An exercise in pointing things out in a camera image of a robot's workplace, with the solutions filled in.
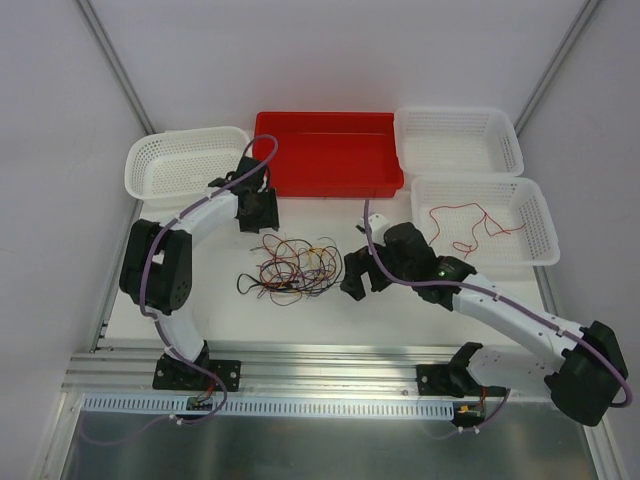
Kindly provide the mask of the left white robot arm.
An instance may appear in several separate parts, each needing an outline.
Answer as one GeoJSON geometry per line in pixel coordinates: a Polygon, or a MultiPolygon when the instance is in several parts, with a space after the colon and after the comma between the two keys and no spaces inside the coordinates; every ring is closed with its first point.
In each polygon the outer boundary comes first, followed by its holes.
{"type": "Polygon", "coordinates": [[[193,252],[232,220],[244,233],[280,227],[267,163],[246,154],[234,171],[210,182],[204,198],[165,221],[140,219],[131,227],[119,288],[153,321],[164,344],[152,383],[157,390],[197,390],[213,381],[209,348],[189,304],[193,252]]]}

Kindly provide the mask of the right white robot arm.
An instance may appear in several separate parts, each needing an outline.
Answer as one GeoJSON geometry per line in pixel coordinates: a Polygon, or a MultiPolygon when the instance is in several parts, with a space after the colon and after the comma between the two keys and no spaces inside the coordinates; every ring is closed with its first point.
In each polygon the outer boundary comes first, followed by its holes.
{"type": "Polygon", "coordinates": [[[356,301],[392,284],[449,312],[475,319],[510,338],[520,351],[467,342],[445,363],[419,376],[436,395],[463,398],[502,389],[547,397],[570,419],[589,427],[611,408],[627,408],[633,393],[614,331],[538,312],[509,296],[472,265],[439,256],[410,222],[391,225],[379,216],[361,219],[366,244],[345,258],[341,290],[356,301]]]}

